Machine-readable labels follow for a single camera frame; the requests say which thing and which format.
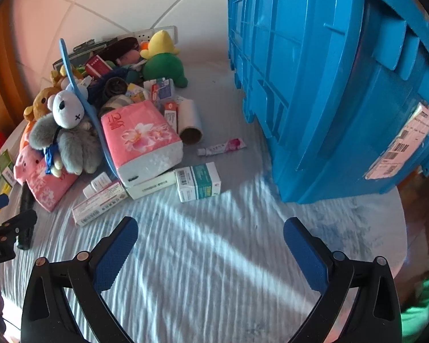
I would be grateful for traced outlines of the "green carton box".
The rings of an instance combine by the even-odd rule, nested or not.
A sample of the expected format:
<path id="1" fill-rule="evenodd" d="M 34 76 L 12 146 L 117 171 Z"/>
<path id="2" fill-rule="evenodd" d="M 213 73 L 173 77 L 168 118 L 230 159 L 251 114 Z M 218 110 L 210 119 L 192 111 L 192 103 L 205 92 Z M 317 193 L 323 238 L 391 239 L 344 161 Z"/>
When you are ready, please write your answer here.
<path id="1" fill-rule="evenodd" d="M 1 177 L 3 177 L 11 188 L 16 184 L 14 178 L 14 163 L 7 149 L 0 155 L 0 173 Z"/>

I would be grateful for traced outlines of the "white green patch box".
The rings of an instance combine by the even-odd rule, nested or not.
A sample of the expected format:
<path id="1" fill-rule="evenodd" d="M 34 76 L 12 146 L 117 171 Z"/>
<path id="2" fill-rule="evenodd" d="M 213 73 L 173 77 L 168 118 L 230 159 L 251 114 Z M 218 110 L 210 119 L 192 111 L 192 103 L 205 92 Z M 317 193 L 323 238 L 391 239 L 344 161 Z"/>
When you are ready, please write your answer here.
<path id="1" fill-rule="evenodd" d="M 140 184 L 137 184 L 130 188 L 125 188 L 128 195 L 133 200 L 138 200 L 144 196 L 156 193 L 159 190 L 170 187 L 176 183 L 175 173 L 171 170 L 154 177 L 150 180 L 146 180 Z"/>

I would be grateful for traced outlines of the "large pink tissue pack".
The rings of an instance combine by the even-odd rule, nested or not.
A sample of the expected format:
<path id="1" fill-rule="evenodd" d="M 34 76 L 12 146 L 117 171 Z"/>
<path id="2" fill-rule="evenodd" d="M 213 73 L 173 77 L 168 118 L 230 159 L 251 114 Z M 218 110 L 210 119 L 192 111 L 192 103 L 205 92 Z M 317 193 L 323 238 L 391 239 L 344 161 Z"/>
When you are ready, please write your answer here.
<path id="1" fill-rule="evenodd" d="M 150 100 L 109 111 L 101 124 L 118 178 L 127 188 L 182 162 L 182 140 Z"/>

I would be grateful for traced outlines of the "teal white medicine box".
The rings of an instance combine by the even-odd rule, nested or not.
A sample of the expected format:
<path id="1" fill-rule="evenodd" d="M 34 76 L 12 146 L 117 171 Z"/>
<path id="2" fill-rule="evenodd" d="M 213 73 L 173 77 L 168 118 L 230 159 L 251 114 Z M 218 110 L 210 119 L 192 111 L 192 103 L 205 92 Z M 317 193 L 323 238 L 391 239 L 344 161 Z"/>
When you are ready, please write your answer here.
<path id="1" fill-rule="evenodd" d="M 221 178 L 214 162 L 186 166 L 174 171 L 182 203 L 218 196 Z"/>

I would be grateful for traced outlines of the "blue plastic shoehorn toy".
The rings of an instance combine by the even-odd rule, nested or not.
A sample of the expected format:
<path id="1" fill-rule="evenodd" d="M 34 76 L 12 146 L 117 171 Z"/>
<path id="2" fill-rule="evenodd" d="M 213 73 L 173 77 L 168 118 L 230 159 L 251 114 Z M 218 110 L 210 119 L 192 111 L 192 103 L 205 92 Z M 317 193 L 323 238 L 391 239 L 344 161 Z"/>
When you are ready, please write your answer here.
<path id="1" fill-rule="evenodd" d="M 93 106 L 84 97 L 84 94 L 80 91 L 80 88 L 79 88 L 78 84 L 76 83 L 76 78 L 73 75 L 71 63 L 69 61 L 69 55 L 68 55 L 68 52 L 66 49 L 65 40 L 62 38 L 59 39 L 59 50 L 60 50 L 60 53 L 62 56 L 62 63 L 65 66 L 67 77 L 69 79 L 70 85 L 73 88 L 73 93 L 76 95 L 76 97 L 78 97 L 79 101 L 81 102 L 82 106 L 84 107 L 84 111 L 87 113 L 88 117 L 90 118 L 90 120 L 92 122 L 92 125 L 94 126 L 95 130 L 98 133 L 98 138 L 100 140 L 100 145 L 101 145 L 102 151 L 104 153 L 104 158 L 107 161 L 111 172 L 113 173 L 113 175 L 115 175 L 117 178 L 119 178 L 117 169 L 114 166 L 114 162 L 113 162 L 113 159 L 111 157 L 110 150 L 108 149 L 108 144 L 107 144 L 107 141 L 105 139 L 105 135 L 104 135 L 102 125 L 100 124 L 97 113 L 95 112 Z"/>

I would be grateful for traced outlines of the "small white pill box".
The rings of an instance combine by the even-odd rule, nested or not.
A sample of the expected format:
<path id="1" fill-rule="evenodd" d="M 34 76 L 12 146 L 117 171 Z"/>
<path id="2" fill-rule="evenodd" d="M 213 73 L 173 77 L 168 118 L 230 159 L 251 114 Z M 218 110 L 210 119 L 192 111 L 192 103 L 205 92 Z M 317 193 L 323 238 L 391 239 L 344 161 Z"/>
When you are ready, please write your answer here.
<path id="1" fill-rule="evenodd" d="M 104 188 L 112 184 L 112 180 L 105 172 L 102 172 L 95 177 L 84 189 L 83 193 L 85 198 L 91 198 L 96 193 L 102 191 Z"/>

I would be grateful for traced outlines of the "grey white plush dog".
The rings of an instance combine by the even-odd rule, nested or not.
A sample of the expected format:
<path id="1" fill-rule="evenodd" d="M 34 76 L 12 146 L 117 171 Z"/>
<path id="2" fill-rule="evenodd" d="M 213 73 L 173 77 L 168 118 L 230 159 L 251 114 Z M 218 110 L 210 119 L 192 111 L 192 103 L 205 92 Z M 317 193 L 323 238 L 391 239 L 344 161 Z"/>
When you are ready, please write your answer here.
<path id="1" fill-rule="evenodd" d="M 29 136 L 30 146 L 45 155 L 45 172 L 55 177 L 95 173 L 103 151 L 81 101 L 65 89 L 49 97 L 48 108 L 50 113 L 36 121 Z"/>

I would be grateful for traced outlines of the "brown teddy bear plush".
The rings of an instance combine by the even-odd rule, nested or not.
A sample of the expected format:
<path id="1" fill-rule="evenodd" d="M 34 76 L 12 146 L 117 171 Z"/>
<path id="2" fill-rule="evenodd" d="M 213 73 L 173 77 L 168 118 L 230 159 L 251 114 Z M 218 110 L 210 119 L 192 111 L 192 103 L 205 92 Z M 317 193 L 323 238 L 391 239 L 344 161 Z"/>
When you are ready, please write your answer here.
<path id="1" fill-rule="evenodd" d="M 37 121 L 41 117 L 49 114 L 51 111 L 48 107 L 49 98 L 52 95 L 56 95 L 60 89 L 58 87 L 47 87 L 42 89 L 35 99 L 33 104 L 25 108 L 24 119 L 26 121 Z"/>

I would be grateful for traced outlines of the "pink ointment tube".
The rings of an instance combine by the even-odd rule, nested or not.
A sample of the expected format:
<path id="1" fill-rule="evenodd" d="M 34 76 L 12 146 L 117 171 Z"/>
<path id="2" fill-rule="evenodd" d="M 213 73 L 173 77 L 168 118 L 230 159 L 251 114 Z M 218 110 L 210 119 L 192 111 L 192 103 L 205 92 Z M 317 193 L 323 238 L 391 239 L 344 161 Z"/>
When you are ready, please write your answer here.
<path id="1" fill-rule="evenodd" d="M 245 142 L 241 138 L 230 139 L 225 143 L 200 148 L 197 150 L 197 156 L 216 156 L 219 154 L 230 153 L 244 149 Z"/>

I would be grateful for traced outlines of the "red white toothpaste box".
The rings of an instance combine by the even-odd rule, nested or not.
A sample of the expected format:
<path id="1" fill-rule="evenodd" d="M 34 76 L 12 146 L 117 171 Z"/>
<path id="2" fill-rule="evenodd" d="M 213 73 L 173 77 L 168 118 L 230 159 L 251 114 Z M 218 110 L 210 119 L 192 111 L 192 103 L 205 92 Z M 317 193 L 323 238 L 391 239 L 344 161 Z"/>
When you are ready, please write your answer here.
<path id="1" fill-rule="evenodd" d="M 174 132 L 178 132 L 178 104 L 175 101 L 169 101 L 164 105 L 164 118 L 171 126 Z"/>

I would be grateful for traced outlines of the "dark glass jar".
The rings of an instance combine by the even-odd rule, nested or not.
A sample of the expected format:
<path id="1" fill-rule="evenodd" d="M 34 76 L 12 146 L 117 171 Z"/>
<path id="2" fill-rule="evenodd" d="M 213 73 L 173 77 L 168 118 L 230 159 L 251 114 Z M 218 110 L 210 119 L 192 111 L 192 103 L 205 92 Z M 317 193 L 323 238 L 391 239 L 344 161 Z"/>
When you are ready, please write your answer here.
<path id="1" fill-rule="evenodd" d="M 125 95 L 128 89 L 128 83 L 120 77 L 108 79 L 104 85 L 103 96 L 106 100 L 118 95 Z"/>

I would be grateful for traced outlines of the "blue white medicine box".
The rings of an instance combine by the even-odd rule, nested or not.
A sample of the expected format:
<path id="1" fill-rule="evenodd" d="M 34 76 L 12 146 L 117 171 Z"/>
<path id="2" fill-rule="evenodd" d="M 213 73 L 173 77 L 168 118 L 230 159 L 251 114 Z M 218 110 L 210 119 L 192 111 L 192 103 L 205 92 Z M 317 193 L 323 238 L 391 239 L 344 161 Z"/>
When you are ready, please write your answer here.
<path id="1" fill-rule="evenodd" d="M 153 102 L 166 102 L 174 98 L 175 90 L 172 79 L 157 81 L 151 87 L 151 100 Z"/>

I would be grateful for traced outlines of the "blue plastic storage crate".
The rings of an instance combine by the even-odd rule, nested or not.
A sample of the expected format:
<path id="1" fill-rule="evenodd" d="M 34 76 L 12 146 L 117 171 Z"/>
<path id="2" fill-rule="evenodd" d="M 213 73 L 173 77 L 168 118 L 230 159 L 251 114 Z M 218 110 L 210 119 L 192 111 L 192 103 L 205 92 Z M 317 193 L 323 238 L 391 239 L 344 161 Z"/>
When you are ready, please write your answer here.
<path id="1" fill-rule="evenodd" d="M 429 20 L 415 0 L 228 0 L 229 61 L 282 201 L 429 174 Z"/>

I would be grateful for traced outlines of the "doll with dark hair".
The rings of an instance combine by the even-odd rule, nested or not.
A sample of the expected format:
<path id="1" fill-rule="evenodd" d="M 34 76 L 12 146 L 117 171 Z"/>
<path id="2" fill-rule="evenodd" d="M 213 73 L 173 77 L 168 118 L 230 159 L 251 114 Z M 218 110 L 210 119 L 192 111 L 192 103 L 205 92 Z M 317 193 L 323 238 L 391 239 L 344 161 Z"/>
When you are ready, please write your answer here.
<path id="1" fill-rule="evenodd" d="M 110 60 L 118 66 L 138 63 L 140 59 L 138 40 L 132 36 L 119 39 L 101 50 L 98 56 L 105 62 Z"/>

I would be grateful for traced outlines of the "green yellow plush toy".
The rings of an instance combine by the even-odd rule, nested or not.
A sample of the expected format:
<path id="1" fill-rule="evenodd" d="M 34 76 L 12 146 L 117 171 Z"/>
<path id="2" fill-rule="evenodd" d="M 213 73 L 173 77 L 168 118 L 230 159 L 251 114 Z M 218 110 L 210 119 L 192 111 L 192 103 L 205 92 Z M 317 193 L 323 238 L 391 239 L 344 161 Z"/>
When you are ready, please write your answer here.
<path id="1" fill-rule="evenodd" d="M 187 87 L 188 80 L 184 73 L 184 65 L 178 57 L 179 52 L 167 31 L 160 30 L 155 33 L 146 49 L 140 50 L 140 56 L 146 60 L 142 67 L 143 78 L 146 81 L 158 78 L 172 79 L 176 87 Z"/>

